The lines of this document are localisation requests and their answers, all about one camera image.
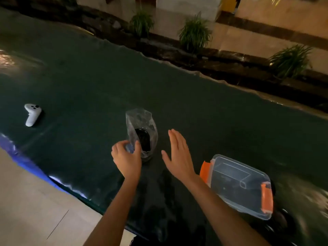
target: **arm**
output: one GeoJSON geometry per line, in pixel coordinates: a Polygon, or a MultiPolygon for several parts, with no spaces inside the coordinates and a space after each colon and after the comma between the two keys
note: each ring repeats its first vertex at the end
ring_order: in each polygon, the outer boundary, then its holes
{"type": "Polygon", "coordinates": [[[169,130],[169,137],[172,160],[165,151],[162,151],[165,165],[194,196],[222,244],[224,246],[269,246],[260,234],[195,174],[185,138],[174,129],[169,130]]]}
{"type": "Polygon", "coordinates": [[[121,141],[112,147],[114,163],[123,174],[124,182],[107,211],[85,241],[84,246],[120,245],[141,172],[140,143],[136,142],[133,154],[125,151],[126,143],[128,141],[121,141]]]}

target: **plastic bag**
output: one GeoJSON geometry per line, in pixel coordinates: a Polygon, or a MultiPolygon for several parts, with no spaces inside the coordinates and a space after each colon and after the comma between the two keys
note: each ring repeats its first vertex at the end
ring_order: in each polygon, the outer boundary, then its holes
{"type": "Polygon", "coordinates": [[[138,140],[142,147],[142,160],[149,160],[154,153],[158,139],[158,132],[152,114],[142,108],[137,108],[127,111],[125,117],[131,143],[126,146],[126,150],[133,153],[135,142],[138,140]]]}

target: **forearm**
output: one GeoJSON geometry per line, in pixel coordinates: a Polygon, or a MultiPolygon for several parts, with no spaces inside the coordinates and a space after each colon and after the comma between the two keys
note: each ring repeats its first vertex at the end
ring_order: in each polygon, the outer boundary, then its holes
{"type": "Polygon", "coordinates": [[[84,243],[84,246],[120,245],[139,178],[125,179],[116,197],[84,243]]]}
{"type": "Polygon", "coordinates": [[[269,243],[215,194],[198,175],[184,184],[202,208],[224,246],[269,246],[269,243]]]}

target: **clear plastic food container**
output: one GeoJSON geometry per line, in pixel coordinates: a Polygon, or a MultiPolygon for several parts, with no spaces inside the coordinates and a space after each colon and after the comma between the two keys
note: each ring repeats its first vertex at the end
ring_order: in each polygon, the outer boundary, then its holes
{"type": "Polygon", "coordinates": [[[271,218],[273,195],[265,173],[216,154],[211,163],[204,161],[199,175],[230,207],[263,220],[271,218]]]}

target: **black round object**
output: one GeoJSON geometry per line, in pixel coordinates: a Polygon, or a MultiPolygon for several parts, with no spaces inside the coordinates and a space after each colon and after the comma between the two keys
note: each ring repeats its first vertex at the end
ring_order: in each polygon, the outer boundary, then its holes
{"type": "Polygon", "coordinates": [[[135,131],[139,137],[142,150],[150,151],[150,136],[148,132],[142,128],[136,128],[135,131]]]}

